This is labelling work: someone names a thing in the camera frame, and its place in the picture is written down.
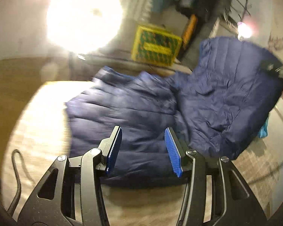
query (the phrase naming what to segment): yellow label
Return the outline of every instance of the yellow label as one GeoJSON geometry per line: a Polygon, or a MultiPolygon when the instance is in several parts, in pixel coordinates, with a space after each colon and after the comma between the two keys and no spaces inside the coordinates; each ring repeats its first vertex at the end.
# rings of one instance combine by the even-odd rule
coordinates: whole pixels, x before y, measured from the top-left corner
{"type": "Polygon", "coordinates": [[[153,43],[145,42],[144,43],[144,49],[147,51],[155,52],[155,53],[162,53],[166,55],[171,55],[171,48],[169,47],[163,47],[160,45],[156,45],[153,43]]]}

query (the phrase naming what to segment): glowing light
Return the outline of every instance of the glowing light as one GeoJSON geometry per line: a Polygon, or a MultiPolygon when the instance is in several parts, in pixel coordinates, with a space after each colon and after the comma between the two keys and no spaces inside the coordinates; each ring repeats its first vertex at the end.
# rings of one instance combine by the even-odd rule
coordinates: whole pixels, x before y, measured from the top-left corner
{"type": "Polygon", "coordinates": [[[240,40],[241,37],[243,38],[250,38],[253,34],[251,28],[247,26],[243,22],[238,22],[238,39],[240,40]]]}
{"type": "Polygon", "coordinates": [[[87,54],[115,37],[121,20],[119,0],[52,0],[47,36],[69,51],[87,54]]]}

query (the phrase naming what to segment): navy blue puffer jacket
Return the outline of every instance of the navy blue puffer jacket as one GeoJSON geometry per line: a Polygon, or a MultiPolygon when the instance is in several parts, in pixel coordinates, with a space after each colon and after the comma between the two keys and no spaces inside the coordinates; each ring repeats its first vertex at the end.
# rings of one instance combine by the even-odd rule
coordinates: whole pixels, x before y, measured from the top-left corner
{"type": "Polygon", "coordinates": [[[264,124],[283,90],[283,82],[259,68],[277,59],[266,49],[235,38],[201,44],[199,64],[191,75],[168,78],[142,72],[121,75],[110,68],[94,77],[95,86],[67,105],[70,156],[84,154],[110,136],[115,125],[123,140],[115,168],[104,183],[149,187],[180,184],[172,171],[164,130],[203,155],[235,159],[264,124]]]}

